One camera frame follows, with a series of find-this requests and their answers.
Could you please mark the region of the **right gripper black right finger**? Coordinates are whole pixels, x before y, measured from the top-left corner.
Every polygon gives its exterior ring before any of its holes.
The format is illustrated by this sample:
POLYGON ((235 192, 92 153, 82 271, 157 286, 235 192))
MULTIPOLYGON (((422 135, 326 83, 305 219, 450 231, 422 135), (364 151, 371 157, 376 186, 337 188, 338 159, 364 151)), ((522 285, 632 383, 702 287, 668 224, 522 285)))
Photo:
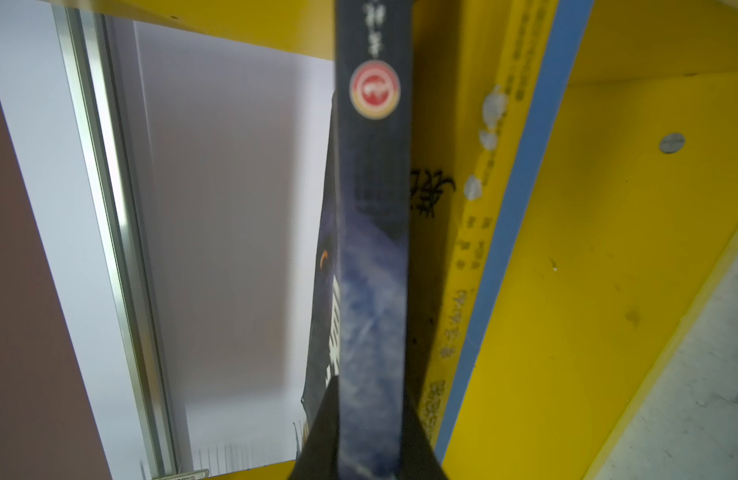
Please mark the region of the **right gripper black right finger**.
POLYGON ((407 390, 404 391, 400 478, 447 480, 407 390))

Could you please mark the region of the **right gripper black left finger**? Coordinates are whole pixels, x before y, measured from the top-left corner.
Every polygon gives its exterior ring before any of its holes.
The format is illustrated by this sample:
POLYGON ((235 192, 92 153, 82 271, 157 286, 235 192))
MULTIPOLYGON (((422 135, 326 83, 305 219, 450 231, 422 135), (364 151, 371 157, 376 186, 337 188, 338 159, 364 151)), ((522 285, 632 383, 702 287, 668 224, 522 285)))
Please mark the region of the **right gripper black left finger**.
POLYGON ((339 458, 339 378, 326 389, 303 453, 289 480, 337 480, 339 458))

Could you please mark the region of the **black book white lettering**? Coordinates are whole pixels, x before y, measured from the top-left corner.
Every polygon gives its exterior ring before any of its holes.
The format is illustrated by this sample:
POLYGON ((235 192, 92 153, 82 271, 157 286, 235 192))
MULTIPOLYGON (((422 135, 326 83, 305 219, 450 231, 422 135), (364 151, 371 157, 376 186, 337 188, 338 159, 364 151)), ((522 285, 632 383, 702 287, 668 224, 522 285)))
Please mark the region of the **black book white lettering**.
POLYGON ((335 92, 302 395, 308 435, 298 458, 338 377, 338 479, 400 475, 412 12, 409 1, 335 5, 335 92))

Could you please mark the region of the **yellow book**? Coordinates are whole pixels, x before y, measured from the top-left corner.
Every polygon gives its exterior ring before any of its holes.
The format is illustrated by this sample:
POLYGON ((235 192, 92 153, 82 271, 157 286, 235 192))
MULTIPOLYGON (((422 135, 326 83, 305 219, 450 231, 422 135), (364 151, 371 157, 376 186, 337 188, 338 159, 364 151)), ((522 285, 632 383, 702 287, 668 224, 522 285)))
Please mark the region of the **yellow book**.
POLYGON ((414 6, 406 383, 438 438, 555 1, 414 6))

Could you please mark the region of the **yellow shelf unit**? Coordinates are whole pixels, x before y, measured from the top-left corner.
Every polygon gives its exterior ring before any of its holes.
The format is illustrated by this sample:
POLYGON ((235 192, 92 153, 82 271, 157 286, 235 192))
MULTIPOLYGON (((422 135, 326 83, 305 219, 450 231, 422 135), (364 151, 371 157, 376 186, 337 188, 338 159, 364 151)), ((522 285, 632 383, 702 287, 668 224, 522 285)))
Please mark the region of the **yellow shelf unit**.
MULTIPOLYGON (((293 471, 339 1, 108 16, 180 467, 293 471)), ((555 1, 435 442, 590 479, 738 250, 738 1, 555 1)))

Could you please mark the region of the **aluminium frame rail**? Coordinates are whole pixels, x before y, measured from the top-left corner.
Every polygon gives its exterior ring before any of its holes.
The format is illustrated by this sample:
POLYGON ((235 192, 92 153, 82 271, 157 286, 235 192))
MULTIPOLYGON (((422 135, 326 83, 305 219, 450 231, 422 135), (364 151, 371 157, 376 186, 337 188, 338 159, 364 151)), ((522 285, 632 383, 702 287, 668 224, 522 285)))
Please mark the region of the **aluminium frame rail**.
POLYGON ((150 477, 180 470, 130 168, 114 28, 103 14, 52 7, 150 477))

